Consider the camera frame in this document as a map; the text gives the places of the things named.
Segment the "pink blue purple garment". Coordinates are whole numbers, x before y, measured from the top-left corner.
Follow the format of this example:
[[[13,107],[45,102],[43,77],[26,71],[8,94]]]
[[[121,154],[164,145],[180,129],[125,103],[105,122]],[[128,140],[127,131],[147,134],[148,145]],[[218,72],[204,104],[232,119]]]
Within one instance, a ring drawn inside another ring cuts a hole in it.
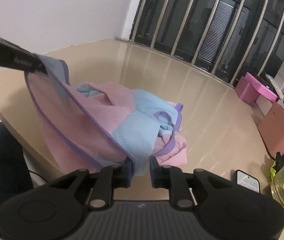
[[[181,103],[114,82],[72,86],[65,61],[48,56],[40,61],[46,71],[27,72],[25,81],[45,143],[62,172],[98,172],[130,159],[134,174],[141,176],[150,157],[160,165],[186,164]]]

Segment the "black smartphone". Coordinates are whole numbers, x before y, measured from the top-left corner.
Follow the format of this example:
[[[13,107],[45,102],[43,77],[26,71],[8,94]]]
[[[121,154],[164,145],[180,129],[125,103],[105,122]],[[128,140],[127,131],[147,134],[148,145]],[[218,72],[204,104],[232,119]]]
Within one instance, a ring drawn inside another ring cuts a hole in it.
[[[260,193],[260,183],[259,181],[241,170],[235,170],[232,175],[232,181],[237,185],[241,185],[247,189]]]

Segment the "pink box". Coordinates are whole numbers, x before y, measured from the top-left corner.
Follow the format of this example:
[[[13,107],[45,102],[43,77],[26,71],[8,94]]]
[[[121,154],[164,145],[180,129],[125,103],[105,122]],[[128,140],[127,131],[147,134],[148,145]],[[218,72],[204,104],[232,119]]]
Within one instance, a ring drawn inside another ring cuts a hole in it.
[[[249,72],[240,78],[235,87],[235,92],[242,101],[249,105],[255,102],[260,95],[272,103],[277,100],[277,95],[270,89],[269,85],[264,85],[258,76]]]

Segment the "salmon storage box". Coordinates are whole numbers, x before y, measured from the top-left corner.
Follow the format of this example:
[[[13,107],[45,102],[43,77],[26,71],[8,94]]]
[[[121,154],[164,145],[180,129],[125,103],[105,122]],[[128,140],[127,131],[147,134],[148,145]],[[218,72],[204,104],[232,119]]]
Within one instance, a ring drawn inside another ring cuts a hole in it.
[[[272,158],[276,157],[277,152],[284,155],[284,103],[282,101],[272,105],[259,124],[258,131]]]

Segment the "metal window bars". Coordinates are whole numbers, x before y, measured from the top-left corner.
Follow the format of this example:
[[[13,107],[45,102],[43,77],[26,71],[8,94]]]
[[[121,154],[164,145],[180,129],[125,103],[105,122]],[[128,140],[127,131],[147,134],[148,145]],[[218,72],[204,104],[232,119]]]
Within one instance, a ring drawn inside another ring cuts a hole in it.
[[[140,0],[129,39],[229,83],[284,63],[284,0]]]

